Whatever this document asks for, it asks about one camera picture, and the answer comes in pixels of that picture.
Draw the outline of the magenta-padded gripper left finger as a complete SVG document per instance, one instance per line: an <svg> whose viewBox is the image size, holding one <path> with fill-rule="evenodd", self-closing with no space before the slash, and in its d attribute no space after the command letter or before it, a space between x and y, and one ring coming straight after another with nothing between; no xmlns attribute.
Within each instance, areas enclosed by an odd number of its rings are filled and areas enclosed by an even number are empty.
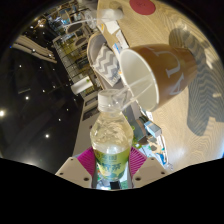
<svg viewBox="0 0 224 224"><path fill-rule="evenodd" d="M84 188L95 188L97 167L93 149L88 148L79 155L69 157L55 175Z"/></svg>

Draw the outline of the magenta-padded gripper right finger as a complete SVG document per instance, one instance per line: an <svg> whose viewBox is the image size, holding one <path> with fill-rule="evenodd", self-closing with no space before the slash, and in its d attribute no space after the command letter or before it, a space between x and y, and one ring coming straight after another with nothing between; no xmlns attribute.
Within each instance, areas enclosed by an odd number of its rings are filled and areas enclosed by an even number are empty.
<svg viewBox="0 0 224 224"><path fill-rule="evenodd" d="M155 157L146 157L134 147L130 151L128 166L134 188L143 187L168 175Z"/></svg>

